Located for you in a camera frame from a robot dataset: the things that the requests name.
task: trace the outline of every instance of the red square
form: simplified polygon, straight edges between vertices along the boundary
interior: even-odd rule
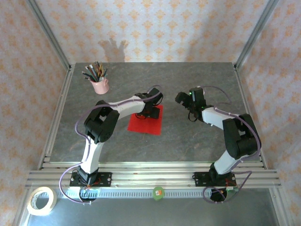
[[[162,127],[163,105],[159,105],[157,106],[157,108],[160,109],[158,119],[138,119],[135,114],[132,114],[127,130],[137,133],[149,133],[160,136]]]

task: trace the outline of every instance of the tape roll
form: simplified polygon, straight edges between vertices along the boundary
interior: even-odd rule
[[[46,206],[44,206],[42,209],[38,209],[36,205],[38,196],[44,192],[48,194],[49,200]],[[27,210],[30,214],[35,216],[47,215],[54,208],[56,204],[56,200],[57,200],[57,195],[53,189],[51,189],[50,187],[39,187],[36,190],[34,190],[29,196],[27,202]]]

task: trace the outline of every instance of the pen holder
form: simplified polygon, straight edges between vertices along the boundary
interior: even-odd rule
[[[95,93],[97,94],[105,94],[109,90],[109,80],[107,80],[106,78],[99,82],[94,82],[91,80],[90,82],[92,83]]]

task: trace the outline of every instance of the wall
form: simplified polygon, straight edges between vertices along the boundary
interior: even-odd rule
[[[301,5],[281,0],[239,74],[269,168],[301,225]]]
[[[70,63],[234,62],[268,0],[37,0]]]
[[[46,142],[65,70],[24,0],[0,1],[0,225]]]

